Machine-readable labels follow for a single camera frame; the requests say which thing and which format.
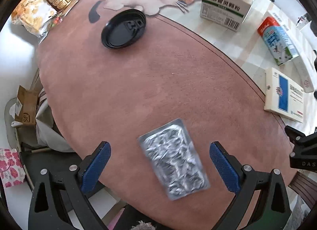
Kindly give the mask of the long white toothpaste box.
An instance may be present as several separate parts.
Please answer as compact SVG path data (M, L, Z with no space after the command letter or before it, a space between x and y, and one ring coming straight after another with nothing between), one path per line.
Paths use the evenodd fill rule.
M297 69L303 88L306 93L314 92L316 90L316 70L313 62L316 55L309 41L287 15L278 8L268 10L266 15L272 16L285 31L287 39L291 42L290 49L294 53L291 60Z

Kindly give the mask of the silver pill blister pack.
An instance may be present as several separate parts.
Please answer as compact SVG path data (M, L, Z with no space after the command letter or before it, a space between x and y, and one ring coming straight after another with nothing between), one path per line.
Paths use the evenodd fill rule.
M181 119L140 136L138 141L170 200L210 188L206 171Z

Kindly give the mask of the white green medicine box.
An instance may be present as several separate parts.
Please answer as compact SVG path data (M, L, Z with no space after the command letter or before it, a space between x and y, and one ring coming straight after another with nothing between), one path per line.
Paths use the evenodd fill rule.
M237 32L252 3L253 0L201 0L200 17Z

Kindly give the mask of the dark wooden chair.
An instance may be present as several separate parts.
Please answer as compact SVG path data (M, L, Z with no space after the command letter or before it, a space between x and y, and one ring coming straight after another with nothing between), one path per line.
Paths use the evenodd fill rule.
M317 184L314 180L297 172L289 187L304 200L310 209L313 209L317 200Z

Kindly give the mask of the pink floral bag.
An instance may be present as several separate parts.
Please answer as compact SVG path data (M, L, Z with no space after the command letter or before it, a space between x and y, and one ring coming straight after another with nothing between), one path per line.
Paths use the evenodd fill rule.
M24 183L26 174L16 149L1 148L0 171L4 187L9 188Z

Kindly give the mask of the white blue medicine box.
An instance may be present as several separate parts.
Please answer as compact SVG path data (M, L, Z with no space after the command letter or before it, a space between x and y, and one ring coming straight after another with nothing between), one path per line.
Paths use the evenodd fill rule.
M277 69L266 69L264 110L302 123L304 89Z

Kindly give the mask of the cardboard box on floor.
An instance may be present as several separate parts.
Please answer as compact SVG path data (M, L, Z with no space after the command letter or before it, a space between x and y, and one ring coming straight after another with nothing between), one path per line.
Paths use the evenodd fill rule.
M35 116L38 95L39 92L27 90L23 86L19 86L14 111L15 121L22 123L24 126L36 125Z

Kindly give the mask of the red blue milk carton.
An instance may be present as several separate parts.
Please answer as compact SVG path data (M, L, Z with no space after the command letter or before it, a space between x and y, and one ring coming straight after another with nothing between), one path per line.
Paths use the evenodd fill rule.
M272 16L267 16L257 32L264 40L278 66L299 57L296 47L286 31Z

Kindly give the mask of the cat pattern table mat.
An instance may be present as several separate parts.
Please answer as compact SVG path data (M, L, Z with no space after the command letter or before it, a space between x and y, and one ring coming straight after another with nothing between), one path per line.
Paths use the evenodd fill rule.
M238 32L199 16L163 8L147 18L136 43L120 50L102 45L101 32L115 16L99 0L79 0L36 51L41 83L63 137L80 156L103 140L112 147L100 181L148 217L173 229L211 229L233 194L209 157L219 141L243 164L278 168L289 184L292 144L288 120L264 107L265 70L275 66L257 28L270 0L255 0ZM172 201L159 183L138 138L181 119L207 172L207 190Z

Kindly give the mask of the black plastic lid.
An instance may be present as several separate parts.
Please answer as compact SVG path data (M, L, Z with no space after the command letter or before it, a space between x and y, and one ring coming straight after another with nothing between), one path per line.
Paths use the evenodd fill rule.
M122 49L138 41L146 30L146 16L136 9L118 13L103 28L101 41L108 49Z

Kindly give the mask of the yellow chips bag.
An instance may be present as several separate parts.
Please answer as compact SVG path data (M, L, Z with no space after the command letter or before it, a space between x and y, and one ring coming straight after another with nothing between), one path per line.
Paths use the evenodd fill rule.
M21 0L11 13L14 25L23 25L31 34L41 37L57 11L46 0Z

